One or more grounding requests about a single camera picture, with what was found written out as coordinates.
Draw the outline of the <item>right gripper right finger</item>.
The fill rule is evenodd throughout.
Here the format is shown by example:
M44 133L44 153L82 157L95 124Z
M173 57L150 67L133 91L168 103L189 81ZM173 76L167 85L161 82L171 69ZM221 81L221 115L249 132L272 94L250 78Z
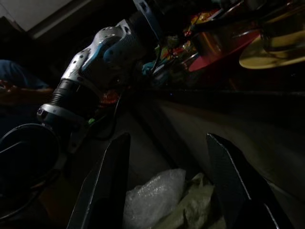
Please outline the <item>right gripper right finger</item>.
M292 229L266 180L242 151L212 133L206 136L213 182L228 229Z

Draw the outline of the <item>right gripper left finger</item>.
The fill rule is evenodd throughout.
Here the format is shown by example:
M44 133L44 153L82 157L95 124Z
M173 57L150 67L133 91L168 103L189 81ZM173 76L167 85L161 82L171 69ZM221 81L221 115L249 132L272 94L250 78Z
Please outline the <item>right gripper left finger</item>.
M88 173L71 214L69 229L121 229L128 183L131 136L110 142Z

